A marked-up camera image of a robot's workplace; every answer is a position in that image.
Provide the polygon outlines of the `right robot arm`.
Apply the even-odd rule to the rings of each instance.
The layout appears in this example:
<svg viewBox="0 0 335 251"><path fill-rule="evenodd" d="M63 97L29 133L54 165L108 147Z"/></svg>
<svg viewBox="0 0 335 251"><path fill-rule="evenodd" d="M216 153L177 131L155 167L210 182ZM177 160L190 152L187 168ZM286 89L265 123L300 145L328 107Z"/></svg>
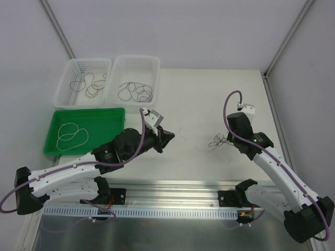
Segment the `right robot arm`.
<svg viewBox="0 0 335 251"><path fill-rule="evenodd" d="M281 222L298 243L311 238L326 242L334 202L310 189L283 160L273 142L262 132L253 132L249 117L242 111L224 116L228 140L258 165L280 190L279 197L257 181L247 179L236 185L235 201L240 206L260 206Z"/></svg>

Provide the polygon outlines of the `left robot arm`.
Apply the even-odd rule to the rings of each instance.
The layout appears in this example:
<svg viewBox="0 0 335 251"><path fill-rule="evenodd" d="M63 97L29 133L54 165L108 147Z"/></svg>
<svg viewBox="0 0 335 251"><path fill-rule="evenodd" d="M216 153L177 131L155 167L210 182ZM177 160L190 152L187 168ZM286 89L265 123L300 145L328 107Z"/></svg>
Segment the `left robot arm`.
<svg viewBox="0 0 335 251"><path fill-rule="evenodd" d="M16 212L31 214L50 202L62 200L108 204L112 195L103 175L123 168L126 161L150 149L162 153L174 137L162 127L157 132L145 127L144 134L127 128L112 141L69 163L39 171L19 168L14 183Z"/></svg>

